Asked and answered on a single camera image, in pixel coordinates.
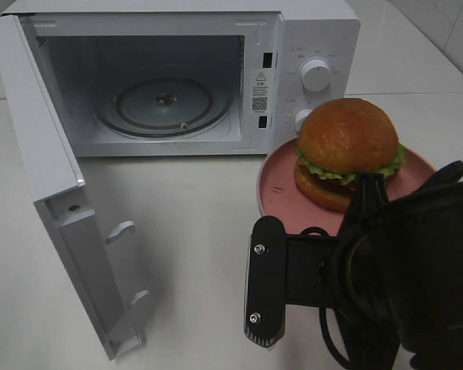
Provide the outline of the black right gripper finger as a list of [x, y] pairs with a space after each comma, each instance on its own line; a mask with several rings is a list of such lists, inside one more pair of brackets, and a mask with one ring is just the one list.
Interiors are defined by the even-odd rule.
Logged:
[[357, 224], [369, 213], [389, 202], [384, 175], [358, 173], [356, 188], [345, 213], [346, 224]]

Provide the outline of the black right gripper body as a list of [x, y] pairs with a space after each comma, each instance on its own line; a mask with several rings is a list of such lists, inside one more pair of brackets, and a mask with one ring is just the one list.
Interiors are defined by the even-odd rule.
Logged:
[[345, 369], [389, 369], [399, 348], [415, 369], [463, 369], [463, 162], [336, 237], [286, 235], [285, 303], [336, 312], [345, 355], [319, 324]]

